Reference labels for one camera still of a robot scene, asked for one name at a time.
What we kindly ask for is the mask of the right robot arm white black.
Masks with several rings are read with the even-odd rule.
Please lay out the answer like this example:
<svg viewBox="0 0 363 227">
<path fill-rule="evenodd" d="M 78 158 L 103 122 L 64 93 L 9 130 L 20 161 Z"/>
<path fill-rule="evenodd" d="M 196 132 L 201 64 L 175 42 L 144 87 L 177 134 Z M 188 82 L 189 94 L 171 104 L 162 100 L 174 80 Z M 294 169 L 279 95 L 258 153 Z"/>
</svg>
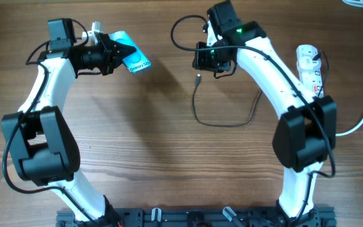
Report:
<svg viewBox="0 0 363 227">
<path fill-rule="evenodd" d="M 333 159 L 337 106 L 331 97 L 317 97 L 277 55 L 270 39 L 255 22 L 242 23 L 232 2 L 207 10 L 193 67 L 220 78 L 245 70 L 272 104 L 278 124 L 272 147 L 284 166 L 277 209 L 286 226 L 299 226 L 315 216 L 312 202 L 316 176 L 326 159 Z"/>
</svg>

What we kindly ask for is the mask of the turquoise screen smartphone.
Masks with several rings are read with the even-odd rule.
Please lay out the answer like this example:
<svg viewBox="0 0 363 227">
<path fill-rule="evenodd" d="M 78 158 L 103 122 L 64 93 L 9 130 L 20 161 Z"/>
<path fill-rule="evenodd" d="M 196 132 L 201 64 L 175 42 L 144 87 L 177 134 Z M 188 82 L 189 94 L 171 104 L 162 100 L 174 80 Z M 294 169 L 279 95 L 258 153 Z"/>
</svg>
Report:
<svg viewBox="0 0 363 227">
<path fill-rule="evenodd" d="M 135 74 L 151 67 L 151 62 L 149 61 L 149 59 L 143 54 L 140 48 L 138 48 L 135 42 L 129 37 L 129 35 L 125 31 L 121 30 L 110 33 L 109 37 L 113 41 L 135 48 L 135 52 L 123 59 L 123 64 L 131 73 Z"/>
</svg>

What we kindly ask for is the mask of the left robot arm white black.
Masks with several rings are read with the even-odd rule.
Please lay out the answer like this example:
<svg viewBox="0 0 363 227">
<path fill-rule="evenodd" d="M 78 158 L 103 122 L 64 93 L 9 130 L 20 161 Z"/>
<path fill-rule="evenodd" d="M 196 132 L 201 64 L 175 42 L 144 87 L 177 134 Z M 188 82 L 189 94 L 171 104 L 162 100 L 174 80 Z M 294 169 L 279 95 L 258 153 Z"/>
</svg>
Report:
<svg viewBox="0 0 363 227">
<path fill-rule="evenodd" d="M 93 23 L 77 37 L 75 24 L 71 18 L 49 20 L 49 40 L 26 60 L 26 65 L 37 66 L 38 74 L 18 111 L 2 118 L 3 176 L 11 189 L 26 193 L 9 176 L 12 161 L 17 175 L 35 184 L 34 194 L 52 191 L 67 204 L 75 226 L 121 226 L 122 218 L 107 197 L 81 172 L 79 147 L 62 109 L 80 75 L 109 75 L 121 65 L 131 67 L 142 53 L 123 31 L 107 34 Z"/>
</svg>

